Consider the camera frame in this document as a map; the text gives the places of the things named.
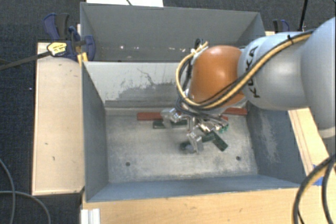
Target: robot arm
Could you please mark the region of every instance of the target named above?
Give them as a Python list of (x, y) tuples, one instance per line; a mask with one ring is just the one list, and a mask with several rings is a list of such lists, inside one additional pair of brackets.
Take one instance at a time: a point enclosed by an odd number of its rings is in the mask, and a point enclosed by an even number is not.
[[(190, 83), (181, 86), (191, 62)], [(181, 61), (176, 84), (177, 110), (196, 118), (219, 116), (244, 100), (270, 110), (309, 107), (325, 138), (335, 127), (335, 18), (314, 31), (256, 39), (242, 51), (205, 43)]]

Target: black cable on floor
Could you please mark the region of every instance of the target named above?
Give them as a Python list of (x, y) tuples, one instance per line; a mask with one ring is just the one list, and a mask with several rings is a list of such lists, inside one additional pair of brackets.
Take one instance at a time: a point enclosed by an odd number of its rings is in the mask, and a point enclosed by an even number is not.
[(15, 204), (16, 204), (16, 195), (20, 195), (20, 196), (23, 196), (23, 197), (27, 197), (29, 199), (32, 199), (34, 200), (35, 202), (37, 202), (41, 207), (42, 209), (44, 210), (44, 212), (46, 213), (47, 215), (47, 218), (48, 218), (48, 224), (51, 224), (51, 216), (50, 216), (50, 213), (47, 209), (47, 207), (43, 204), (43, 202), (41, 202), (39, 199), (37, 199), (36, 197), (34, 197), (33, 195), (30, 195), (30, 194), (27, 194), (27, 193), (22, 193), (20, 191), (16, 191), (15, 190), (15, 187), (14, 187), (14, 182), (13, 182), (13, 178), (8, 170), (8, 168), (6, 167), (6, 165), (3, 163), (3, 161), (0, 159), (0, 164), (2, 166), (2, 168), (5, 170), (7, 176), (8, 176), (8, 179), (9, 179), (9, 182), (10, 182), (10, 186), (12, 188), (12, 190), (5, 190), (5, 191), (0, 191), (0, 195), (7, 195), (7, 194), (12, 194), (13, 196), (13, 206), (12, 206), (12, 215), (11, 215), (11, 219), (9, 221), (9, 224), (13, 224), (13, 221), (14, 221), (14, 216), (15, 216)]
[(11, 219), (9, 221), (9, 224), (13, 224), (13, 221), (14, 221), (14, 215), (15, 215), (15, 204), (16, 204), (16, 196), (15, 196), (15, 187), (14, 187), (14, 182), (13, 182), (13, 178), (12, 176), (10, 175), (10, 172), (9, 170), (7, 169), (6, 165), (3, 163), (3, 161), (0, 159), (0, 164), (2, 166), (2, 168), (4, 169), (4, 171), (6, 172), (7, 174), (7, 177), (9, 179), (9, 182), (10, 182), (10, 186), (12, 188), (12, 214), (11, 214)]

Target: red object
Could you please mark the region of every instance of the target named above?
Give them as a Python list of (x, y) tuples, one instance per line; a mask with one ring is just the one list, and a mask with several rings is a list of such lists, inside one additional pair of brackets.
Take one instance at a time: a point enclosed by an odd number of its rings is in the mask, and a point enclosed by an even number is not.
[(136, 119), (138, 121), (161, 121), (162, 116), (159, 112), (139, 112)]
[(243, 109), (243, 108), (228, 108), (223, 112), (223, 114), (246, 116), (247, 115), (247, 110)]

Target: blue clamp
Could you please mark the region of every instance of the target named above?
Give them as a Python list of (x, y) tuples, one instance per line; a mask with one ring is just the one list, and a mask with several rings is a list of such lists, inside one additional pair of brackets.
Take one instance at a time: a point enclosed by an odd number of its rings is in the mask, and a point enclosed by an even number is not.
[[(79, 52), (76, 52), (76, 47), (81, 47), (82, 52), (86, 52), (88, 55), (88, 60), (93, 61), (96, 54), (96, 44), (92, 35), (85, 36), (83, 40), (74, 26), (70, 26), (67, 29), (67, 14), (57, 15), (51, 13), (43, 19), (43, 28), (44, 31), (50, 36), (52, 41), (65, 40), (67, 44), (67, 53), (61, 57), (77, 61), (77, 55)], [(66, 37), (66, 30), (70, 35), (70, 38)]]

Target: green object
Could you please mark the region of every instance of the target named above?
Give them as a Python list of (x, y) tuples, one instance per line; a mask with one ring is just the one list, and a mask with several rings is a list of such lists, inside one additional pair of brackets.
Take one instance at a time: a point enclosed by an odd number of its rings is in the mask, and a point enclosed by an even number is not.
[(229, 125), (227, 124), (227, 125), (225, 125), (223, 128), (221, 128), (221, 129), (219, 130), (219, 133), (220, 133), (220, 134), (224, 133), (225, 131), (227, 131), (228, 128), (229, 128)]

